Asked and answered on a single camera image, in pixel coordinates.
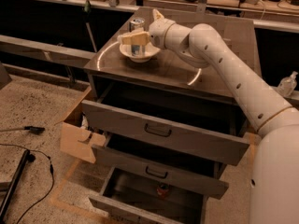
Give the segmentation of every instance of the white bowl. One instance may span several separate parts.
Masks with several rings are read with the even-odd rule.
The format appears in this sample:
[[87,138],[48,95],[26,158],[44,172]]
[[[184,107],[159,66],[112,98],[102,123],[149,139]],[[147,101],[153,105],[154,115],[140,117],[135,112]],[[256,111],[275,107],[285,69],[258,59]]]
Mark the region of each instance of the white bowl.
[[149,42],[146,46],[146,51],[144,55],[140,55],[140,56],[133,56],[132,52],[131,52],[131,45],[120,45],[120,51],[121,54],[129,57],[133,62],[135,63],[144,63],[150,60],[150,58],[152,56],[154,56],[155,54],[157,54],[160,49],[152,46],[152,44]]

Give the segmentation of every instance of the cardboard box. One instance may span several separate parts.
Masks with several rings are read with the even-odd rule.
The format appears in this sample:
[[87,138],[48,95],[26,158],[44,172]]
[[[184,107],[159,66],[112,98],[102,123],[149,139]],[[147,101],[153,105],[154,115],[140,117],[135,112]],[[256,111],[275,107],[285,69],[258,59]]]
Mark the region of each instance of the cardboard box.
[[60,150],[84,161],[95,163],[92,144],[102,146],[106,138],[99,133],[81,129],[83,100],[92,99],[92,89],[89,87],[75,104],[64,115]]

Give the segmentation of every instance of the black pole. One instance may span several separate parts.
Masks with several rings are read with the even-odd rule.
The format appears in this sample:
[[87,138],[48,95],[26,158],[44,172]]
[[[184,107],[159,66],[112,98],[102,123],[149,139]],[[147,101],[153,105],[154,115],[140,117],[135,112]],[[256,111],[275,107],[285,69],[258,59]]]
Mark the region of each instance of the black pole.
[[16,173],[12,177],[12,180],[11,180],[10,185],[8,187],[7,194],[6,194],[4,200],[1,203],[1,207],[0,207],[0,224],[4,223],[4,221],[3,221],[4,216],[5,216],[6,211],[8,209],[11,197],[12,197],[12,195],[13,195],[13,193],[14,193],[17,185],[18,185],[18,182],[19,182],[20,177],[21,177],[21,173],[22,173],[22,171],[25,167],[25,164],[28,160],[29,155],[30,155],[29,150],[25,150],[23,152],[20,163],[19,163],[19,166],[16,170]]

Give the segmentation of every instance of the drawer handle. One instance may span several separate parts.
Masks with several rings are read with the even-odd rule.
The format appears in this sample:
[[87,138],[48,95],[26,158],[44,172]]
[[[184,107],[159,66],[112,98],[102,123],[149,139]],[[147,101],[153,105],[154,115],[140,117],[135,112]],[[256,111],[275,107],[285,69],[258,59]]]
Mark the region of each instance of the drawer handle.
[[151,133],[151,134],[155,134],[155,135],[158,135],[158,136],[161,136],[161,137],[169,137],[170,134],[171,134],[171,130],[169,130],[167,133],[163,133],[161,131],[158,131],[158,130],[154,130],[152,129],[148,123],[146,123],[146,125],[144,126],[144,130],[145,132],[147,133]]
[[164,174],[159,174],[159,172],[157,172],[157,171],[150,171],[150,168],[148,166],[146,167],[146,173],[148,175],[152,175],[152,176],[155,176],[155,177],[158,177],[158,178],[161,178],[161,179],[166,179],[167,176],[168,176],[168,172],[165,172]]

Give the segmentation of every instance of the drawer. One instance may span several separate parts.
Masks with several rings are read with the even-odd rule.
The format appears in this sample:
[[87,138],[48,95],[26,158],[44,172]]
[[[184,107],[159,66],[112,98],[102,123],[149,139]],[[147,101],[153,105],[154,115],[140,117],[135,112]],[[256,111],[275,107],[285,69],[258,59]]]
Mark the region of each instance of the drawer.
[[135,223],[200,224],[204,196],[170,187],[165,197],[159,182],[112,168],[99,195],[90,197],[94,207]]
[[101,103],[82,107],[95,129],[225,164],[237,165],[249,146],[235,135],[246,120],[236,105],[117,81]]
[[93,145],[96,163],[220,199],[226,182],[214,178],[215,162],[111,134]]

